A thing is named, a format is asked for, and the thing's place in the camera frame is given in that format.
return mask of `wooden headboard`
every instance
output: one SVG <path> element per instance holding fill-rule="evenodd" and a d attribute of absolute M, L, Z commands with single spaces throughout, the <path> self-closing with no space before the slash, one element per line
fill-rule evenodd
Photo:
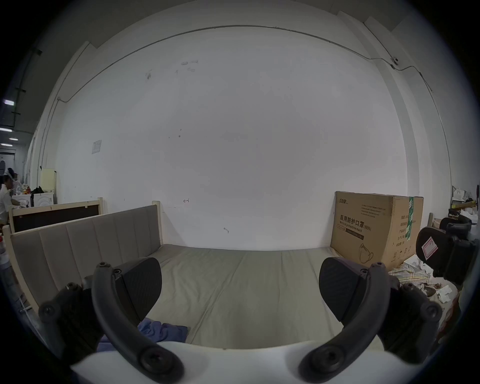
<path fill-rule="evenodd" d="M 8 207 L 12 233 L 103 214 L 103 198 L 76 203 L 14 209 Z"/>

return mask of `gray mattress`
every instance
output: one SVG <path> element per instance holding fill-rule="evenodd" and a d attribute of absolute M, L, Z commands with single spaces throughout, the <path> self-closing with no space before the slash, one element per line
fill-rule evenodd
<path fill-rule="evenodd" d="M 162 293 L 148 317 L 189 327 L 187 343 L 266 348 L 326 342 L 342 329 L 318 289 L 330 248 L 226 251 L 164 245 Z"/>

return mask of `crumpled paper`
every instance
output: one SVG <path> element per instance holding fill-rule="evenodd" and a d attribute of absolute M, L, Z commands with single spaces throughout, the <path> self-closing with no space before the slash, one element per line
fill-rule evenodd
<path fill-rule="evenodd" d="M 452 289 L 448 285 L 446 285 L 443 288 L 438 289 L 436 293 L 438 300 L 445 304 L 450 301 L 450 298 L 447 295 L 449 293 L 452 293 Z"/>

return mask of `sticker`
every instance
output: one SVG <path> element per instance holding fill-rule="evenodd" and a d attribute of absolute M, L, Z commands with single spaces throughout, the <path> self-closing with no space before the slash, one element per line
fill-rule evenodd
<path fill-rule="evenodd" d="M 423 254 L 425 255 L 425 260 L 428 260 L 430 256 L 437 252 L 438 247 L 430 236 L 427 242 L 421 246 L 421 249 L 423 251 Z"/>

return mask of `blue cloth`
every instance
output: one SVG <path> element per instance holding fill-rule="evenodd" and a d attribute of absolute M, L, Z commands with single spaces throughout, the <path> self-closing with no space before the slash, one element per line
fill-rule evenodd
<path fill-rule="evenodd" d="M 188 333 L 188 328 L 183 325 L 162 324 L 160 321 L 152 321 L 146 317 L 138 324 L 138 330 L 154 343 L 159 341 L 179 341 L 184 343 Z M 110 343 L 107 336 L 103 335 L 96 351 L 115 351 L 115 347 Z"/>

